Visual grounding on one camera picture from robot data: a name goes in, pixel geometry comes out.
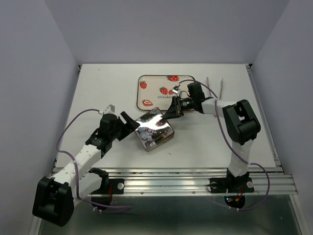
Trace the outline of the square gold cookie tin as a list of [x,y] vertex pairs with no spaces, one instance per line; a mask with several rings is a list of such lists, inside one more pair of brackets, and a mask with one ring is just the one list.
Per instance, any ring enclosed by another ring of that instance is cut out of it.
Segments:
[[144,149],[146,151],[151,151],[169,141],[174,136],[175,132],[172,129],[152,130],[144,128],[136,130],[135,133]]

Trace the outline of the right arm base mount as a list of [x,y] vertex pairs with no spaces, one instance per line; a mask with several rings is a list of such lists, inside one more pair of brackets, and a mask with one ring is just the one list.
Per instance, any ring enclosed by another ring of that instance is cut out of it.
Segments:
[[246,203],[245,194],[255,191],[250,178],[238,185],[231,184],[226,178],[210,178],[205,187],[212,194],[223,194],[226,205],[235,209],[243,209]]

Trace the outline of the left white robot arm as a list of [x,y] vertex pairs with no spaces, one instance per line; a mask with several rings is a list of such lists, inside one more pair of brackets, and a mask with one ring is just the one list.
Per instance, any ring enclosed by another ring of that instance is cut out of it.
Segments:
[[118,117],[103,113],[99,127],[87,139],[76,156],[62,170],[51,177],[43,177],[37,184],[32,214],[60,227],[66,225],[80,202],[95,191],[108,193],[106,204],[89,201],[96,210],[110,208],[114,187],[108,172],[94,167],[111,149],[114,140],[123,140],[139,127],[139,123],[125,112]]

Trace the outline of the gold tin lid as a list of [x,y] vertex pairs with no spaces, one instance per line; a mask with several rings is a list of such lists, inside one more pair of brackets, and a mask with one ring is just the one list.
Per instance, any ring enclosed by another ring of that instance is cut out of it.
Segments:
[[174,137],[174,129],[157,107],[135,121],[139,124],[135,133],[146,151],[151,151]]

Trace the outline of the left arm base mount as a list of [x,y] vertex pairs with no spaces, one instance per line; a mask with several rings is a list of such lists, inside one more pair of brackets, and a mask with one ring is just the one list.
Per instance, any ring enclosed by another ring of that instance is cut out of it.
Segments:
[[101,178],[100,188],[91,193],[91,202],[110,206],[114,194],[122,195],[124,193],[124,179],[110,179],[108,172],[95,167],[88,173],[96,174]]

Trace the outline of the metal tongs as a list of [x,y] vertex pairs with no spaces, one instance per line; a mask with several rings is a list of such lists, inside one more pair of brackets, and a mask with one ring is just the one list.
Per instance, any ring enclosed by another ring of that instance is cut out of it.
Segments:
[[222,98],[223,93],[223,86],[224,86],[224,79],[213,79],[213,78],[206,78],[206,85],[209,88],[208,94],[210,97],[218,97],[218,99]]

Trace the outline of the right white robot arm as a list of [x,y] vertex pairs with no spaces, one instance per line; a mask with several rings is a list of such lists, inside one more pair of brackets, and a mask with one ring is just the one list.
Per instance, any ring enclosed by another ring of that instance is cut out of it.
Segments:
[[214,96],[206,97],[201,82],[190,82],[187,86],[188,98],[180,97],[180,85],[173,87],[171,105],[164,118],[180,118],[184,112],[194,110],[205,115],[215,115],[218,124],[225,123],[222,131],[225,140],[231,139],[227,146],[231,151],[230,164],[224,178],[210,178],[207,189],[210,193],[252,193],[254,186],[249,176],[248,165],[250,149],[261,125],[250,103],[243,99],[237,102],[222,101]]

